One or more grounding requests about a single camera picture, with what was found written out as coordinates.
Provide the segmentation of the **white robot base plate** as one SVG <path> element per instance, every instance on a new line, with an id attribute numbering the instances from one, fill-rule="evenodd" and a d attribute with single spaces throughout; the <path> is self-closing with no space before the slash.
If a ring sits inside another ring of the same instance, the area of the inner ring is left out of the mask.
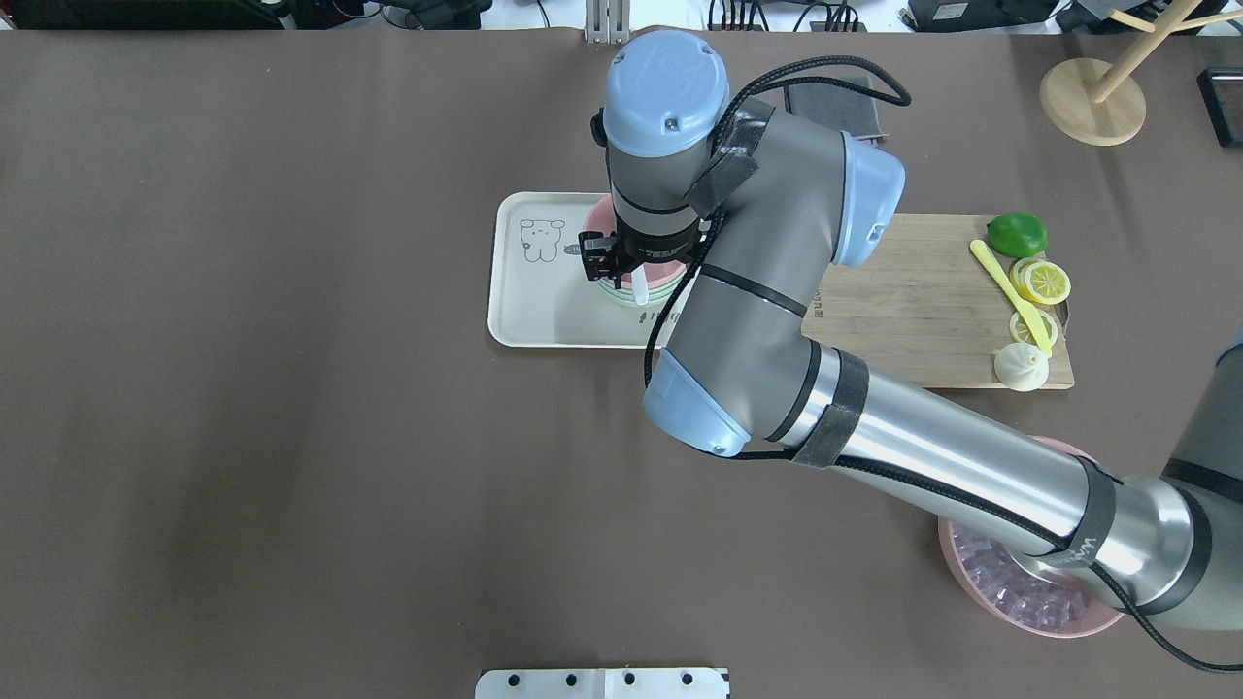
<path id="1" fill-rule="evenodd" d="M 493 669 L 475 698 L 731 698 L 728 670 L 711 667 Z"/>

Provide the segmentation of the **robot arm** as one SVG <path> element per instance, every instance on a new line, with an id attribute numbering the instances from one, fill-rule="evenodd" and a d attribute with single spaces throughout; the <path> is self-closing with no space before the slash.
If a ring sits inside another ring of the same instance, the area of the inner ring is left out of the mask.
<path id="1" fill-rule="evenodd" d="M 617 233 L 582 233 L 587 279 L 687 265 L 687 303 L 645 362 L 649 420 L 687 447 L 854 478 L 1065 573 L 1141 623 L 1241 629 L 1241 342 L 1216 361 L 1155 479 L 1127 483 L 805 332 L 832 266 L 870 257 L 897 208 L 895 155 L 764 102 L 824 83 L 905 107 L 866 58 L 799 58 L 740 91 L 710 44 L 660 30 L 622 46 L 593 137 Z"/>

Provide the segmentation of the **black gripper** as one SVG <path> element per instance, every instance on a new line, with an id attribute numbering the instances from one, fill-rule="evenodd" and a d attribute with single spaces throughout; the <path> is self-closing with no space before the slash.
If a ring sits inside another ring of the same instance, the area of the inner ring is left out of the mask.
<path id="1" fill-rule="evenodd" d="M 689 264 L 702 248 L 701 234 L 687 228 L 667 236 L 649 235 L 622 228 L 614 236 L 603 233 L 579 233 L 579 256 L 585 266 L 585 279 L 599 282 L 612 279 L 622 282 L 622 275 L 631 272 L 644 262 L 663 264 L 671 260 Z"/>

